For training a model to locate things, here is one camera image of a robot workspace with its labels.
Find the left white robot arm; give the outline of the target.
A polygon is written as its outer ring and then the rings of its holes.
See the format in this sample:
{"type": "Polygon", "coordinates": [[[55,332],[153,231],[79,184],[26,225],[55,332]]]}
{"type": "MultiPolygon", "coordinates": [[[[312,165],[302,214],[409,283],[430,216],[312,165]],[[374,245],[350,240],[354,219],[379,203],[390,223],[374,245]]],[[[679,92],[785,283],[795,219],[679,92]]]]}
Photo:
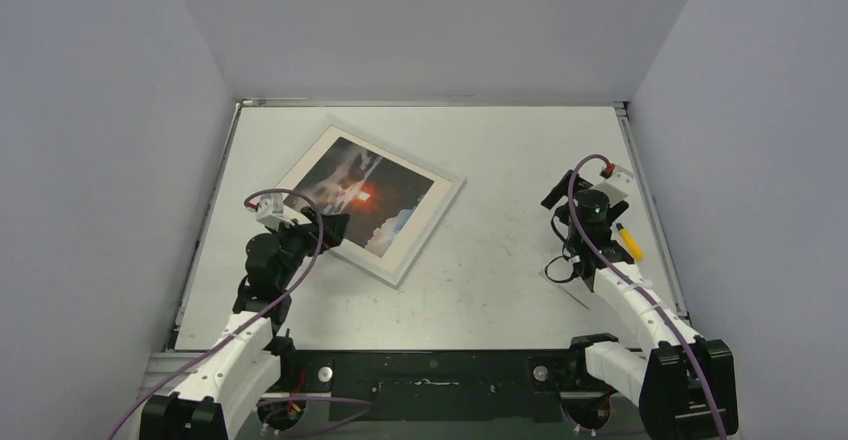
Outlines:
{"type": "Polygon", "coordinates": [[[215,344],[177,369],[167,394],[155,388],[143,405],[141,439],[230,439],[270,388],[297,380],[290,337],[278,334],[294,285],[319,255],[342,244],[350,217],[301,211],[305,222],[264,211],[265,232],[246,247],[245,271],[232,312],[215,344]]]}

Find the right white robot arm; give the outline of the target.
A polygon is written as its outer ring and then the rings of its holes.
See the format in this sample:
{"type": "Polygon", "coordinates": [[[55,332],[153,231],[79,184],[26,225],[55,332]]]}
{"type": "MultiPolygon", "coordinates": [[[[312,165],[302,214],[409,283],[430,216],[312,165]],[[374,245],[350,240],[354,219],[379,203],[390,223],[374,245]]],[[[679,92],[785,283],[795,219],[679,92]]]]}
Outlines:
{"type": "Polygon", "coordinates": [[[562,243],[561,259],[629,328],[633,352],[611,334],[575,337],[565,362],[568,381],[588,389],[606,383],[639,410],[652,439],[708,439],[739,429],[734,360],[721,340],[708,340],[664,304],[633,253],[614,237],[628,209],[631,172],[616,165],[592,184],[569,170],[541,204],[562,243]]]}

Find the white picture frame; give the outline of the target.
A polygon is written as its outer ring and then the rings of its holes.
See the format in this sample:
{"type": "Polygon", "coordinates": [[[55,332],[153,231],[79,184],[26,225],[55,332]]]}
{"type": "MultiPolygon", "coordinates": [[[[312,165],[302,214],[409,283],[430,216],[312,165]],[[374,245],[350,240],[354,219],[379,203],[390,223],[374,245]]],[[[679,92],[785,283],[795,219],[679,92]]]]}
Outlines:
{"type": "Polygon", "coordinates": [[[340,259],[359,267],[384,283],[396,287],[402,282],[437,223],[458,195],[465,179],[460,175],[448,172],[431,162],[416,157],[375,134],[344,122],[338,117],[330,116],[323,122],[312,142],[294,157],[290,168],[275,187],[274,193],[284,195],[286,213],[292,217],[296,217],[299,222],[303,222],[306,219],[305,215],[301,212],[302,209],[310,205],[314,205],[317,209],[317,206],[308,196],[298,191],[282,188],[280,184],[295,164],[307,154],[310,148],[328,141],[332,134],[348,138],[365,148],[373,150],[388,159],[434,180],[434,185],[420,202],[411,218],[383,257],[375,257],[347,241],[345,238],[338,247],[332,250],[333,254],[340,259]]]}

